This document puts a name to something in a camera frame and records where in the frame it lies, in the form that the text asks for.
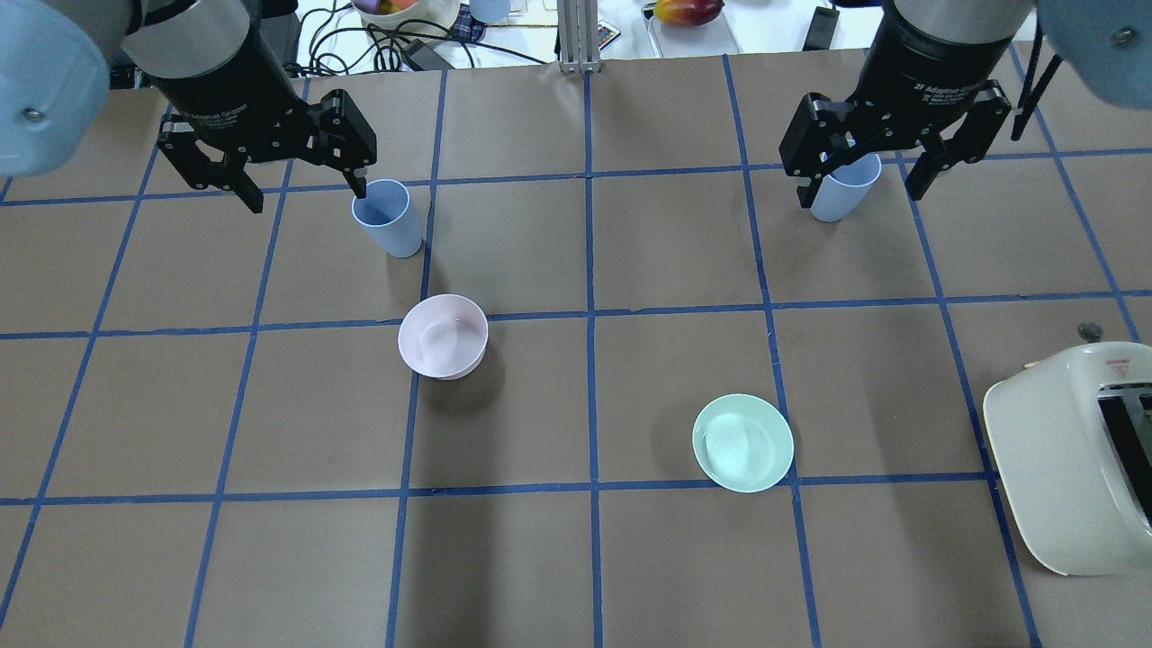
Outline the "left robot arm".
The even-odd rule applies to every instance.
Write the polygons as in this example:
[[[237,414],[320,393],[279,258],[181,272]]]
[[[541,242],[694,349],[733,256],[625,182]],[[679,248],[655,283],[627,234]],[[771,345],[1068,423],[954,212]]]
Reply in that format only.
[[[374,129],[344,90],[297,95],[262,33],[270,17],[260,1],[3,1],[3,175],[69,161],[127,55],[173,106],[157,148],[194,190],[232,193],[259,213],[248,165],[301,160],[338,171],[365,199]]]

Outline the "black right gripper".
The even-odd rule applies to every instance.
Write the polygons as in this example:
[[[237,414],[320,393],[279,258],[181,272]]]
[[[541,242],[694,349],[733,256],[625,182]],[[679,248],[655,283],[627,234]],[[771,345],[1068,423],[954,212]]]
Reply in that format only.
[[[904,182],[915,201],[943,171],[983,160],[1011,113],[992,78],[1008,44],[879,36],[844,100],[802,95],[780,143],[799,205],[814,205],[832,172],[869,152],[924,149]]]

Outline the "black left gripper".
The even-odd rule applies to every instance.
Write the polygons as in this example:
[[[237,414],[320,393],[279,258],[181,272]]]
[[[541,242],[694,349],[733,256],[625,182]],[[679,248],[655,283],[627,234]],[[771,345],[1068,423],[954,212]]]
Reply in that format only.
[[[174,115],[157,146],[196,190],[232,193],[252,213],[264,196],[247,163],[297,158],[342,174],[358,199],[377,164],[377,134],[351,95],[332,90],[306,103],[262,40],[243,42],[230,61],[185,78],[153,78]]]

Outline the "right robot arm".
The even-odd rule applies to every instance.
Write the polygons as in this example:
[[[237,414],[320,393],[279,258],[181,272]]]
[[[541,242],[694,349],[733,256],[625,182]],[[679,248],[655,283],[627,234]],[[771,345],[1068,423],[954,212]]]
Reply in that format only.
[[[1029,15],[1053,56],[1011,103],[992,74]],[[983,160],[1007,120],[1023,131],[1062,63],[1098,99],[1149,110],[1149,1],[885,1],[851,95],[803,95],[778,148],[799,205],[869,153],[914,149],[904,187],[923,198],[939,173]]]

